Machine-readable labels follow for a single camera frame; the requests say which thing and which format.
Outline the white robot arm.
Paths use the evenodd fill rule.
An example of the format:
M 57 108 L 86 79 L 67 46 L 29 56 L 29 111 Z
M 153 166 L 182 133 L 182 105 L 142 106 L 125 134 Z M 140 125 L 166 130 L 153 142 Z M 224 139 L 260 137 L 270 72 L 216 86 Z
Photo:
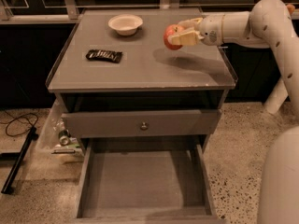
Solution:
M 299 37 L 281 0 L 261 0 L 251 11 L 222 13 L 180 21 L 164 37 L 167 47 L 236 43 L 270 48 L 282 82 L 299 117 Z M 282 133 L 263 166 L 257 224 L 299 224 L 299 126 Z

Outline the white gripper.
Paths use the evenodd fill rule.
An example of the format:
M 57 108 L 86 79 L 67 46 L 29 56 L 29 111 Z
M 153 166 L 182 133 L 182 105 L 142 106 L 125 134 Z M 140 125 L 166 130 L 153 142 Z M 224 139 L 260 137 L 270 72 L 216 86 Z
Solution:
M 220 46 L 223 44 L 222 20 L 222 15 L 210 15 L 203 19 L 180 21 L 178 25 L 186 30 L 170 35 L 167 41 L 176 46 L 194 46 L 200 41 L 208 46 Z

